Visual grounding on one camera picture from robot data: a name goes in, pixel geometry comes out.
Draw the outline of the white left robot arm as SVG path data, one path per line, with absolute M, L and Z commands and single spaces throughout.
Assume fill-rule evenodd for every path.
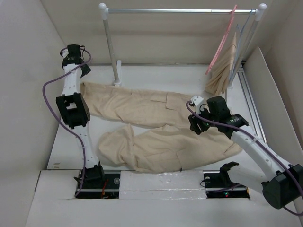
M 94 187 L 101 187 L 105 183 L 103 168 L 92 148 L 89 135 L 90 112 L 82 94 L 80 93 L 80 79 L 91 69 L 84 61 L 82 54 L 84 46 L 70 44 L 62 50 L 62 68 L 66 73 L 63 91 L 56 98 L 56 104 L 64 125 L 71 130 L 79 140 L 80 155 L 84 167 L 76 180 L 80 183 L 91 183 Z

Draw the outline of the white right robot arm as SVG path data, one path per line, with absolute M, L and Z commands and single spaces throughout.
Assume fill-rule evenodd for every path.
M 303 167 L 292 165 L 259 138 L 248 121 L 239 114 L 231 114 L 225 99 L 215 96 L 204 101 L 193 96 L 186 102 L 191 112 L 188 117 L 190 129 L 197 135 L 214 127 L 245 151 L 259 166 L 261 172 L 240 166 L 237 162 L 224 164 L 220 168 L 219 181 L 228 189 L 235 184 L 249 187 L 263 195 L 275 209 L 303 196 Z

